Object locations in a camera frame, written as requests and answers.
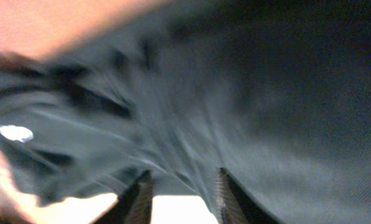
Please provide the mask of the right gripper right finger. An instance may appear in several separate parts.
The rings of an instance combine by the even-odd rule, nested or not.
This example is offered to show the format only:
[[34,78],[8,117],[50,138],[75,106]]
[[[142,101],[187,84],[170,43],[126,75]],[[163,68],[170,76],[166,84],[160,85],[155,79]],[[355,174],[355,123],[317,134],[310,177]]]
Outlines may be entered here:
[[231,173],[221,167],[216,174],[216,218],[220,224],[281,224],[248,195]]

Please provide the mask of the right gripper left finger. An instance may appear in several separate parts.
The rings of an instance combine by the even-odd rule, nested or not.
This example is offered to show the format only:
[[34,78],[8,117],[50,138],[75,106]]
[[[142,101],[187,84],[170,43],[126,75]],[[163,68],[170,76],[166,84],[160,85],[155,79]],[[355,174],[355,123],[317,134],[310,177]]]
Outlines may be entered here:
[[145,170],[129,185],[110,178],[98,182],[117,195],[117,202],[93,221],[93,224],[151,224],[153,181]]

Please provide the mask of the black polo shirt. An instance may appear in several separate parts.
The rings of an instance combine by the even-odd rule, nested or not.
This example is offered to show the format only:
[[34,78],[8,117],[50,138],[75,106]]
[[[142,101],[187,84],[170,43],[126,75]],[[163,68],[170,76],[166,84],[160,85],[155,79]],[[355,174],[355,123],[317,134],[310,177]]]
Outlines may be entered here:
[[282,223],[371,223],[371,1],[174,1],[0,68],[0,148],[42,207],[150,170],[216,216],[223,167]]

